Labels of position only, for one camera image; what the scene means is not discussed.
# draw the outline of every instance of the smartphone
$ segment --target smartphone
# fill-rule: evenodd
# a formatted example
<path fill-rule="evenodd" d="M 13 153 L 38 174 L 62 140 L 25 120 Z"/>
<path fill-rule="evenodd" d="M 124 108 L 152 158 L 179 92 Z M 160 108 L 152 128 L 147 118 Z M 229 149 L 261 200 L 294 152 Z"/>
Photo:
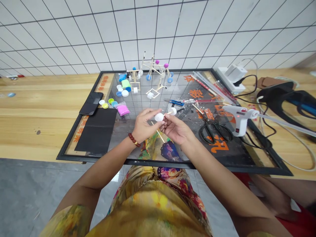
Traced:
<path fill-rule="evenodd" d="M 83 104 L 79 114 L 81 115 L 93 115 L 99 106 L 99 101 L 102 99 L 102 92 L 91 92 Z"/>

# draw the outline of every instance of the yellow bottle cap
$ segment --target yellow bottle cap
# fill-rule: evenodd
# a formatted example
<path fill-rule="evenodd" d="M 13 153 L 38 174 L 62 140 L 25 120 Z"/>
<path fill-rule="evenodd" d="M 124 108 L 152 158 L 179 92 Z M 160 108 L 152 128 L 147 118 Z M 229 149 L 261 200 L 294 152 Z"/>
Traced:
<path fill-rule="evenodd" d="M 108 107 L 109 107 L 108 103 L 104 103 L 104 104 L 102 105 L 102 108 L 104 108 L 104 109 L 107 109 Z"/>

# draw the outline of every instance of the hand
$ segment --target hand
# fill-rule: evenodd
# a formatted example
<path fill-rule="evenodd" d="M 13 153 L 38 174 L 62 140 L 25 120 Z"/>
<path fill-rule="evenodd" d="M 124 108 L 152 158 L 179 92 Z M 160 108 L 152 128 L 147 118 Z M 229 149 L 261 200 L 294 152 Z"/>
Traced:
<path fill-rule="evenodd" d="M 152 126 L 147 123 L 148 120 L 160 112 L 161 109 L 145 109 L 136 117 L 135 128 L 132 135 L 138 143 L 145 141 L 145 139 L 153 135 L 160 126 L 165 124 L 165 121 L 156 122 Z"/>
<path fill-rule="evenodd" d="M 177 117 L 166 114 L 164 121 L 166 121 L 166 123 L 160 126 L 160 131 L 177 144 L 182 145 L 195 138 L 191 129 Z"/>

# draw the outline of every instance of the woman's right hand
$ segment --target woman's right hand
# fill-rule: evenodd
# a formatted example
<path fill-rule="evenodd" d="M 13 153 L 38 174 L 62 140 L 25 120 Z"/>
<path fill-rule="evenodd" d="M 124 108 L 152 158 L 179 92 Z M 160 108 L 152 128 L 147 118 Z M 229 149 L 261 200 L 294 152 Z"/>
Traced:
<path fill-rule="evenodd" d="M 165 124 L 160 126 L 160 131 L 179 145 L 192 141 L 195 136 L 191 129 L 175 116 L 165 114 Z"/>

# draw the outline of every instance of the black foam sheet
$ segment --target black foam sheet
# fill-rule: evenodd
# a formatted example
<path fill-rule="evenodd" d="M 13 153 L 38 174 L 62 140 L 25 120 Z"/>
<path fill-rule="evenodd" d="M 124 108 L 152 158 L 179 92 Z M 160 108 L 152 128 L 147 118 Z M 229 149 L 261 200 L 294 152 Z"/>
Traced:
<path fill-rule="evenodd" d="M 93 116 L 89 116 L 75 151 L 107 153 L 116 114 L 116 109 L 98 108 Z"/>

